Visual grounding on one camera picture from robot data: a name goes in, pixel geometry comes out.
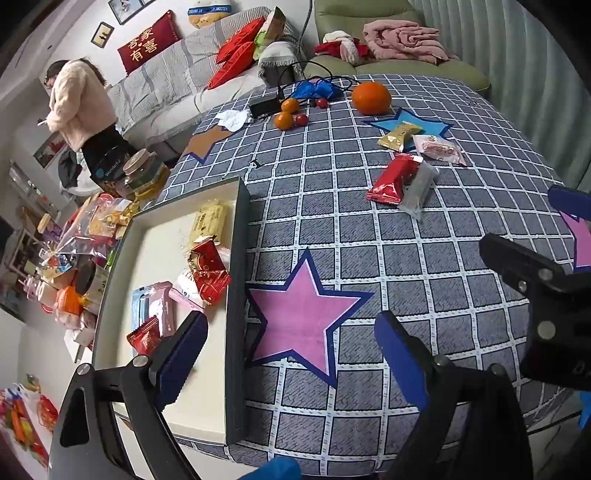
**framed poster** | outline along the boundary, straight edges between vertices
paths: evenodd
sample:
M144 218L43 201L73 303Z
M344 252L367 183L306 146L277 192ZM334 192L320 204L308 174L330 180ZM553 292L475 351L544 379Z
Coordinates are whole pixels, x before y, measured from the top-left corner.
M141 0L109 0L109 6L119 25L123 25L140 10L143 9L144 4Z
M61 133L56 132L49 137L48 140L35 152L35 159L41 164L43 168L49 165L49 162L57 155L57 153L65 146L66 141Z
M91 42L97 47L105 48L106 43L109 41L114 28L105 22L101 22L99 28L96 29L95 34L92 36Z

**table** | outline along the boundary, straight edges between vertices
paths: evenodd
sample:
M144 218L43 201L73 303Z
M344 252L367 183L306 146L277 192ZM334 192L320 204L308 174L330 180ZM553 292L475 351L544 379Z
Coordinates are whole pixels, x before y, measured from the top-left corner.
M310 124L287 132L257 122L216 143L203 165L182 158L159 202L226 176L240 175L251 194L246 277L283 285L309 247L322 284L373 296L332 335L337 388L294 358L245 371L248 437L226 447L178 441L249 465L274 456L297 459L309 475L364 475L388 469L418 413L403 399L373 337L391 309L433 353L458 365L502 364L526 423L562 404L569 391L519 373L527 301L486 270L478 240L507 235L571 271L573 238L547 202L560 183L531 143L464 84L421 76L373 75L392 105L451 124L445 133L466 152L468 167L437 163L440 175L417 223L396 208L365 200L391 161L383 132L348 99L309 109ZM197 132L217 124L212 110ZM256 159L260 167L252 164ZM260 320L246 306L246 344ZM466 409L459 408L442 455L453 454Z

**orange container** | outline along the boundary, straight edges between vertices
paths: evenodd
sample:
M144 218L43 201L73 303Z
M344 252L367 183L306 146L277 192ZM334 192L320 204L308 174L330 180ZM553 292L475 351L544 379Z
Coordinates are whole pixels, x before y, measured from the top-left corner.
M72 285L60 290L57 293L57 308L61 312L71 313L72 315L76 316L80 316L82 313L80 297Z

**pink star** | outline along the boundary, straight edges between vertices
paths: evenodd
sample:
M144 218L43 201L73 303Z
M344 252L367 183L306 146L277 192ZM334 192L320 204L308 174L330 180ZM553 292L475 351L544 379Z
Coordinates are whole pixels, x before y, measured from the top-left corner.
M262 364L292 355L335 386L332 334L372 294L325 290L309 250L283 286L254 284L247 293L264 330L252 361Z

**red cushion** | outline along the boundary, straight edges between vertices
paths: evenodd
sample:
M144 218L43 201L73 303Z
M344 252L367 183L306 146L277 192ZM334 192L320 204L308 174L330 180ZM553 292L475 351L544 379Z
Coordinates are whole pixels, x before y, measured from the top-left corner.
M228 38L228 41L222 45L220 51L217 54L216 63L228 61L228 59L240 45L246 42L254 41L256 34L258 34L263 23L265 23L265 17L256 18L252 22L244 25L244 27Z
M230 60L212 77L207 88L211 90L212 88L219 87L244 72L244 70L254 63L252 54L255 52L255 47L256 45L252 41L240 45L238 50L234 52L234 55L230 57Z
M179 38L174 29L173 12L168 10L154 25L146 28L140 35L121 47L119 55L127 75L139 69L152 57L166 50Z

